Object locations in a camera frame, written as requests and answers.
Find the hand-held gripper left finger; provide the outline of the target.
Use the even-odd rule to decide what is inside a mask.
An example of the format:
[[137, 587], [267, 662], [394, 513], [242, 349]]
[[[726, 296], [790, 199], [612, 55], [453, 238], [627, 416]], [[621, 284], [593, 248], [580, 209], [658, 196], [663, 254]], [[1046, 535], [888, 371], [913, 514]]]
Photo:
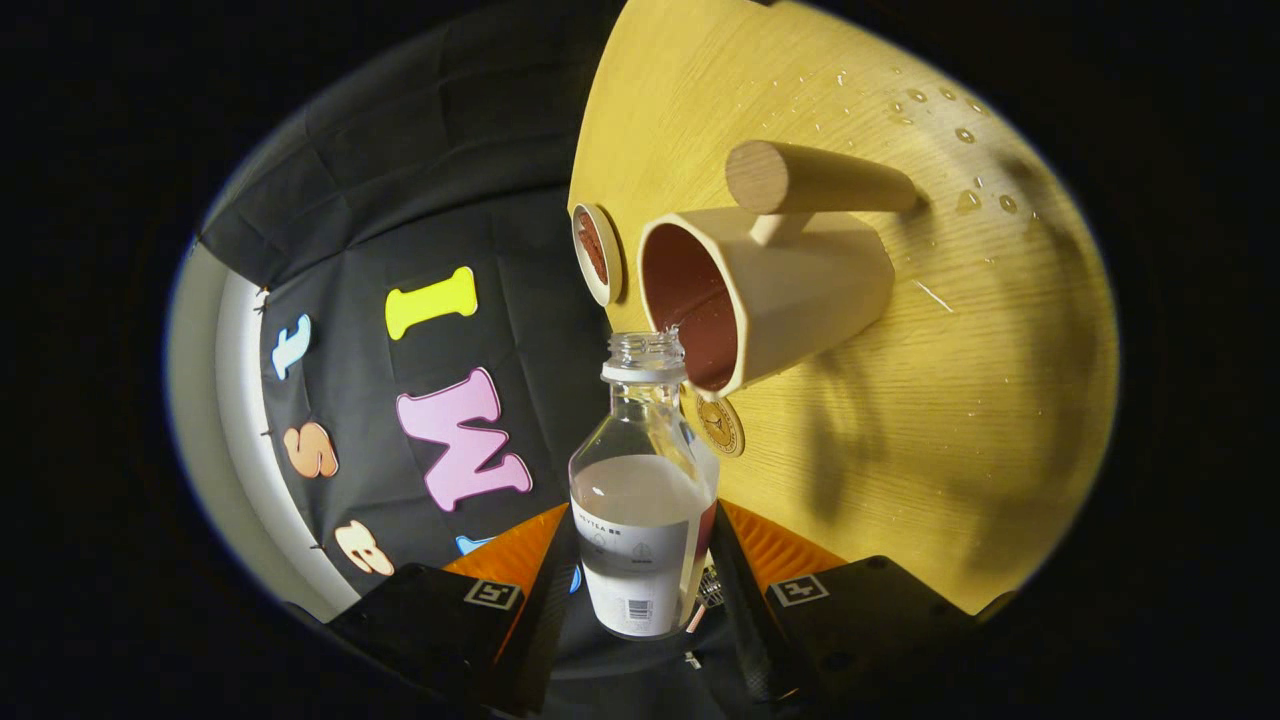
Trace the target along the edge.
[[330, 630], [451, 716], [536, 715], [577, 560], [561, 503], [445, 568], [398, 569]]

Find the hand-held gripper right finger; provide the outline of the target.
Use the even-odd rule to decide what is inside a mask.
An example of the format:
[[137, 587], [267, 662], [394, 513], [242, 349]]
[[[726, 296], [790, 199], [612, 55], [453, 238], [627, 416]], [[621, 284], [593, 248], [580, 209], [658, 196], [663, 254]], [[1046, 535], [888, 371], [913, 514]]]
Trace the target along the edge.
[[710, 556], [750, 696], [845, 711], [919, 684], [977, 619], [883, 555], [847, 561], [721, 500]]

